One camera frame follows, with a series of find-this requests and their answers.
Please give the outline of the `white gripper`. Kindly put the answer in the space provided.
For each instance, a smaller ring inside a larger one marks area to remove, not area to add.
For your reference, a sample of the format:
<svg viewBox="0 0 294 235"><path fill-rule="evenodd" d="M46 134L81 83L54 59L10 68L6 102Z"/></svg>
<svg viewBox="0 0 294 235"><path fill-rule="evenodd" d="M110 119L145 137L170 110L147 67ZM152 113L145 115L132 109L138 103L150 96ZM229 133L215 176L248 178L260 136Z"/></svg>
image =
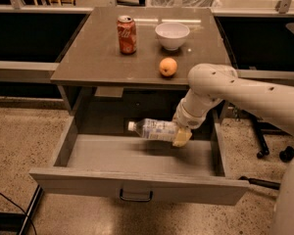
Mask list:
<svg viewBox="0 0 294 235"><path fill-rule="evenodd" d="M172 144L175 147L183 147L191 138L192 132L190 129L199 128L205 121L205 117L195 117L189 114L183 107L182 102L176 107L176 111L172 117L172 120L178 124L176 134L172 140Z"/></svg>

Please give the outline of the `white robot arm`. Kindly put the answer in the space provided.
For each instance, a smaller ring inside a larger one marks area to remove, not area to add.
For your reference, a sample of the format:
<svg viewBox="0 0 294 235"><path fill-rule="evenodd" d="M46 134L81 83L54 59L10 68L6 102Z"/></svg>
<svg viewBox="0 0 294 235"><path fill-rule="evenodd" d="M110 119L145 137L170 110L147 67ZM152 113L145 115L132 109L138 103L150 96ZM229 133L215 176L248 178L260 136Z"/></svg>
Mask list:
<svg viewBox="0 0 294 235"><path fill-rule="evenodd" d="M174 114L181 127L199 127L207 112L225 100L294 136L292 86L240 78L234 68L212 64L193 67L188 84ZM281 181L269 235L294 235L294 158Z"/></svg>

